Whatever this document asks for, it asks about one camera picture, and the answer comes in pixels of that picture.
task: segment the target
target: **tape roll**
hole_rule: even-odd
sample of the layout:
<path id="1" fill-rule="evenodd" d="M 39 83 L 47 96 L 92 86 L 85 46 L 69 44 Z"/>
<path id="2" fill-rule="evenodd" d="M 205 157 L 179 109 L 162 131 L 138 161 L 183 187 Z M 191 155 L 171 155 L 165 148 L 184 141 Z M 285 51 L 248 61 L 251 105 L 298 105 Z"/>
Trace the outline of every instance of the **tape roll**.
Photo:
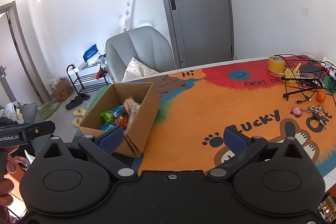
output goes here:
<path id="1" fill-rule="evenodd" d="M 268 70 L 273 73 L 284 73 L 285 60 L 278 56 L 271 56 L 268 59 Z"/>

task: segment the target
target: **polka dot pillow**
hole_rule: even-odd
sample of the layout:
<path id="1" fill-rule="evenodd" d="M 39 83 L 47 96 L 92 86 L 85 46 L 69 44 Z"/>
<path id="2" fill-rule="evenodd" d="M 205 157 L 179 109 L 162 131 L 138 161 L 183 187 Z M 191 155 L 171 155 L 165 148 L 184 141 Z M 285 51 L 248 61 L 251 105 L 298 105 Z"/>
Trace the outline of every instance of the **polka dot pillow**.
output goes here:
<path id="1" fill-rule="evenodd" d="M 158 72 L 156 70 L 148 68 L 146 65 L 132 57 L 132 60 L 128 63 L 128 66 L 125 70 L 122 81 L 137 79 L 142 76 L 154 75 L 157 73 Z"/>

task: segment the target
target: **green snack package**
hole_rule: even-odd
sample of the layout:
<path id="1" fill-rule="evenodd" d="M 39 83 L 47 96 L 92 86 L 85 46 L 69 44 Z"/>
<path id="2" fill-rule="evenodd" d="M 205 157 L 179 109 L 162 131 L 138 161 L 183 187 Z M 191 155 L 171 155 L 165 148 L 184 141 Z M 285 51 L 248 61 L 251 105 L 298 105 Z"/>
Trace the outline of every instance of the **green snack package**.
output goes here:
<path id="1" fill-rule="evenodd" d="M 99 116 L 104 120 L 105 123 L 113 122 L 112 111 L 103 111 L 99 113 Z"/>

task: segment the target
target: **white cable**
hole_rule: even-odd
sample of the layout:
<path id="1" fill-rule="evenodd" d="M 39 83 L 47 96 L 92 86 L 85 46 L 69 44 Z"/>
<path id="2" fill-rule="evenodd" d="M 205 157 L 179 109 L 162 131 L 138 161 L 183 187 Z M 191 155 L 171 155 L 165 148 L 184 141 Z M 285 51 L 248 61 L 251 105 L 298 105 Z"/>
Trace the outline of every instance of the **white cable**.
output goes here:
<path id="1" fill-rule="evenodd" d="M 316 55 L 316 54 L 314 54 L 314 53 L 312 53 L 312 52 L 302 52 L 302 53 L 300 53 L 300 54 L 303 54 L 303 53 L 312 54 L 312 55 L 316 56 L 320 61 L 322 61 L 322 58 L 320 58 L 318 55 Z"/>

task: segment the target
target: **slipper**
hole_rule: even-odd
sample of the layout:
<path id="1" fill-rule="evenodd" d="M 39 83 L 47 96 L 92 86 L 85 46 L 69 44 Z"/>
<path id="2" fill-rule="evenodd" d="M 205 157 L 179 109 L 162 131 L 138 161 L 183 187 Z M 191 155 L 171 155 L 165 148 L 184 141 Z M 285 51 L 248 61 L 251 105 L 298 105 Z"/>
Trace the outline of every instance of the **slipper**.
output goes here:
<path id="1" fill-rule="evenodd" d="M 86 113 L 86 110 L 83 109 L 83 108 L 77 108 L 77 109 L 73 112 L 73 114 L 74 114 L 75 116 L 84 116 L 85 113 Z"/>
<path id="2" fill-rule="evenodd" d="M 83 102 L 83 100 L 71 100 L 70 103 L 68 103 L 65 108 L 67 110 L 73 109 L 76 106 L 79 106 L 81 103 Z"/>
<path id="3" fill-rule="evenodd" d="M 74 120 L 72 121 L 72 125 L 73 125 L 74 127 L 79 127 L 79 124 L 81 123 L 81 121 L 82 121 L 82 119 L 80 119 L 80 118 L 76 118 L 76 119 L 74 119 Z"/>
<path id="4" fill-rule="evenodd" d="M 77 96 L 75 97 L 75 100 L 86 101 L 86 100 L 88 100 L 88 99 L 90 99 L 90 96 L 87 95 L 87 94 L 85 94 L 85 93 L 81 93 L 81 94 L 79 94 L 79 95 L 77 95 Z"/>

